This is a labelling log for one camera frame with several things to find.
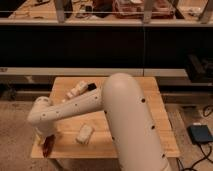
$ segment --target screw hole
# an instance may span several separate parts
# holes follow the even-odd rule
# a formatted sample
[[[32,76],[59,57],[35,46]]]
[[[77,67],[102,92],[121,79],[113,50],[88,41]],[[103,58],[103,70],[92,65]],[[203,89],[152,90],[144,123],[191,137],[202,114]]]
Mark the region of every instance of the screw hole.
[[[145,102],[146,102],[146,100],[143,98],[143,99],[141,100],[141,102],[142,102],[142,103],[145,103]]]

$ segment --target table leg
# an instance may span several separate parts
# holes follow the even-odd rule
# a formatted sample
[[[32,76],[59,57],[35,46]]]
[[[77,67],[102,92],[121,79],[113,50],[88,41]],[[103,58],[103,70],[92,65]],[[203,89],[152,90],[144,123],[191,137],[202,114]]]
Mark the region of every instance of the table leg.
[[[63,166],[61,166],[61,164],[57,161],[57,159],[50,159],[48,158],[48,160],[54,165],[54,167],[58,170],[58,171],[64,171],[65,169],[63,168]]]

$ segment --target small object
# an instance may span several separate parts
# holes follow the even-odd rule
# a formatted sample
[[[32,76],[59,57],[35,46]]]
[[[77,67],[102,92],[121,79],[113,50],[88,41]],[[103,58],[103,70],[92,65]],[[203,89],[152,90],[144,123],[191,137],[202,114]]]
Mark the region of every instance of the small object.
[[[80,81],[75,88],[80,94],[83,94],[88,89],[88,84],[85,81]]]
[[[192,7],[189,9],[188,14],[193,17],[199,17],[201,12],[202,12],[202,10],[200,7]]]
[[[92,15],[89,17],[90,20],[100,20],[101,18],[100,17],[97,17],[95,15]]]
[[[76,141],[80,144],[88,144],[93,132],[94,129],[91,126],[84,124],[76,137]]]
[[[76,88],[72,88],[70,92],[72,93],[72,95],[74,97],[76,97],[76,96],[78,96],[80,94],[79,91]]]
[[[213,137],[207,125],[191,125],[187,128],[193,144],[205,144],[213,142]]]
[[[202,125],[200,122],[194,122],[193,125]]]
[[[88,84],[88,91],[95,90],[96,88],[97,86],[95,85],[95,83]]]
[[[130,0],[133,4],[141,4],[141,0]]]
[[[62,102],[62,103],[65,103],[66,101],[67,101],[66,99],[63,99],[61,102]]]
[[[44,157],[48,157],[53,149],[55,142],[55,135],[51,135],[45,139],[45,142],[42,146],[42,152]]]
[[[44,5],[44,4],[47,4],[49,2],[50,2],[50,0],[37,0],[37,3],[34,4],[34,6],[36,7],[36,6]]]
[[[93,8],[93,15],[104,18],[112,12],[112,4],[103,4]]]
[[[86,13],[85,5],[81,5],[78,13],[75,16],[76,18],[86,18],[88,14]]]
[[[71,93],[71,92],[67,92],[67,97],[69,98],[69,99],[72,99],[72,98],[74,98],[74,96],[73,96],[73,94]]]
[[[86,5],[85,6],[86,12],[92,12],[92,6],[91,5]]]

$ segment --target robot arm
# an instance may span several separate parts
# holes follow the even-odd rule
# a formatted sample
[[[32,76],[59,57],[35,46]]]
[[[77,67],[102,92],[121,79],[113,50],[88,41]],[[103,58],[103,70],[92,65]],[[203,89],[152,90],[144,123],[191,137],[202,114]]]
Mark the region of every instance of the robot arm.
[[[38,135],[45,139],[55,133],[54,121],[100,110],[102,110],[101,90],[97,88],[55,106],[52,106],[48,97],[39,97],[27,120],[36,128]]]
[[[53,121],[104,110],[122,171],[171,171],[144,94],[130,75],[114,74],[102,89],[50,105],[38,99],[28,117],[43,137],[54,133]]]

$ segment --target wooden table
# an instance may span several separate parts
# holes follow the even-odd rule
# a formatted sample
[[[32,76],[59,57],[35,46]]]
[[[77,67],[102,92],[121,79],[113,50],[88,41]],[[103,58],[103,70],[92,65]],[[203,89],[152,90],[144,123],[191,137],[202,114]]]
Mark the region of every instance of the wooden table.
[[[184,0],[180,1],[178,4],[177,9],[181,12],[184,19],[187,21],[197,21],[198,17],[191,16],[189,14],[189,10],[193,8],[200,8],[201,11],[203,11],[204,7],[206,6],[208,0]]]
[[[54,1],[51,0],[47,4],[33,6],[36,0],[26,0],[16,11],[14,11],[10,19],[57,19]]]
[[[100,86],[105,79],[105,77],[58,77],[55,79],[50,98],[54,104],[59,104],[65,98],[66,92],[79,81],[94,82],[97,86]],[[155,78],[135,77],[135,79],[144,91],[167,157],[178,157],[180,152]],[[81,145],[75,141],[75,137],[84,123],[95,129],[88,145]],[[57,121],[56,127],[61,137],[56,139],[50,158],[117,157],[103,111]],[[43,158],[41,147],[38,145],[38,138],[35,139],[31,157]]]

